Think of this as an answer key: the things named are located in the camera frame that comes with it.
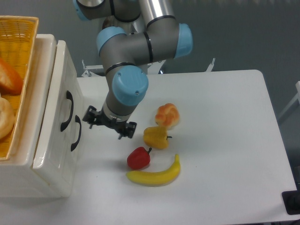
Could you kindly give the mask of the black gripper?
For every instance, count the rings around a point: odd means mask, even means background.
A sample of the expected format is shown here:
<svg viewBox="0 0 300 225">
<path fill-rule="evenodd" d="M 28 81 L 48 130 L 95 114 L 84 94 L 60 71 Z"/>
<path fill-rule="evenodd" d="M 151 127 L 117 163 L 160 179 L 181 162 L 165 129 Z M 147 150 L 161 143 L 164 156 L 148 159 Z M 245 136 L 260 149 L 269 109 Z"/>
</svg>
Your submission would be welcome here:
<svg viewBox="0 0 300 225">
<path fill-rule="evenodd" d="M 123 137 L 132 138 L 137 126 L 136 122 L 119 121 L 116 118 L 108 118 L 103 111 L 97 111 L 93 106 L 89 106 L 84 114 L 82 121 L 89 124 L 89 129 L 93 126 L 106 126 L 115 130 L 120 140 Z"/>
</svg>

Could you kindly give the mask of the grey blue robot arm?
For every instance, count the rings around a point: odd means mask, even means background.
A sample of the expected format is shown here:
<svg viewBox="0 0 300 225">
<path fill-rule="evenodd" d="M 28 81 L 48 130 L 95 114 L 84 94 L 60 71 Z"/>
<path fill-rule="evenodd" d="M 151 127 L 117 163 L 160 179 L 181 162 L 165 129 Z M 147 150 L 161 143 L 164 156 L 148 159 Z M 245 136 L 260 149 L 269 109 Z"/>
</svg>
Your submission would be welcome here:
<svg viewBox="0 0 300 225">
<path fill-rule="evenodd" d="M 135 33 L 111 25 L 97 35 L 109 91 L 102 109 L 89 106 L 83 117 L 91 126 L 106 126 L 120 137 L 132 138 L 136 123 L 128 119 L 149 85 L 141 66 L 190 54 L 192 32 L 177 22 L 168 0 L 75 0 L 73 4 L 82 20 L 111 16 L 123 23 L 144 23 Z"/>
</svg>

